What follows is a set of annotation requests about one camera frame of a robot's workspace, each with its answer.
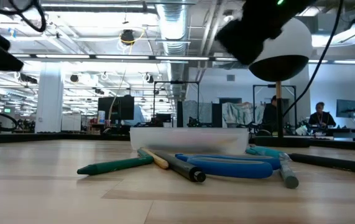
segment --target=wooden table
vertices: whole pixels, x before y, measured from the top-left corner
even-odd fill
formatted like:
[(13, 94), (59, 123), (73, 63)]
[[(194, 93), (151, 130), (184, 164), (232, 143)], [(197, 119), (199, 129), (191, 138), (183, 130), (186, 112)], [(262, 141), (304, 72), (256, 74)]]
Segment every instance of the wooden table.
[[(355, 151), (286, 149), (355, 160)], [(146, 165), (84, 177), (95, 162), (136, 157), (130, 142), (0, 144), (0, 223), (355, 223), (355, 174), (292, 163), (300, 186), (268, 179), (207, 178), (194, 184)]]

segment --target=clear plastic container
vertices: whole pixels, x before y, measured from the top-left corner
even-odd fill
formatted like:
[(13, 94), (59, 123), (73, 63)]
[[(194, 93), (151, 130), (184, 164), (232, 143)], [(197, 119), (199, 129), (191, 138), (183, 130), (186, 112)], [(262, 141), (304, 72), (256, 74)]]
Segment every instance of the clear plastic container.
[(249, 132), (244, 128), (131, 128), (130, 137), (133, 149), (240, 155)]

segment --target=green marker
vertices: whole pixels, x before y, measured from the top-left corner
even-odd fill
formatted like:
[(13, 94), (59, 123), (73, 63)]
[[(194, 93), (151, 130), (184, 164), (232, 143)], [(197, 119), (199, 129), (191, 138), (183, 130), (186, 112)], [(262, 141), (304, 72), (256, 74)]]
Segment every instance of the green marker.
[(154, 158), (152, 156), (143, 156), (143, 157), (133, 158), (133, 159), (123, 159), (120, 161), (102, 162), (98, 164), (91, 164), (85, 166), (84, 168), (78, 169), (77, 173), (86, 174), (86, 175), (97, 175), (97, 174), (103, 174), (103, 173), (112, 172), (116, 170), (142, 166), (142, 165), (150, 164), (153, 161)]

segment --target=man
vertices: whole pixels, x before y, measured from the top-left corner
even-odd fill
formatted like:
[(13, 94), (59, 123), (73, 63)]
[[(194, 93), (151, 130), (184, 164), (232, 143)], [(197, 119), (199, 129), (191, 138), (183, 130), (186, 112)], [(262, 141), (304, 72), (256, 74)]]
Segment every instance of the man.
[(273, 132), (277, 130), (277, 97), (273, 96), (271, 103), (266, 104), (263, 113), (263, 129)]
[(310, 116), (308, 124), (317, 124), (322, 128), (327, 128), (329, 125), (336, 126), (333, 117), (329, 113), (323, 111), (324, 105), (323, 102), (319, 102), (315, 105), (316, 112)]

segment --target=black metal frame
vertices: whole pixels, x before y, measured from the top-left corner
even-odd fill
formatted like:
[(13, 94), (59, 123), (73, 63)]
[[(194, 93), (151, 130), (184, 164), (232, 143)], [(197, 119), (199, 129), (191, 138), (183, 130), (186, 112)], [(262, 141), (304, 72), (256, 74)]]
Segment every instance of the black metal frame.
[(200, 83), (199, 82), (190, 82), (190, 81), (154, 81), (154, 106), (152, 108), (152, 116), (153, 118), (155, 117), (155, 92), (156, 92), (156, 85), (158, 83), (170, 83), (172, 85), (183, 85), (183, 84), (188, 84), (188, 83), (194, 83), (197, 85), (197, 104), (196, 104), (196, 118), (199, 121), (200, 120)]
[[(255, 102), (256, 102), (256, 87), (261, 86), (261, 87), (267, 87), (267, 88), (275, 88), (275, 84), (270, 84), (270, 85), (253, 85), (253, 122), (255, 122), (255, 117), (256, 117), (256, 113), (255, 113)], [(293, 98), (294, 101), (296, 101), (296, 86), (295, 85), (282, 85), (282, 87), (290, 87), (293, 88)], [(295, 127), (297, 127), (297, 107), (296, 105), (294, 106), (294, 111), (295, 111)]]

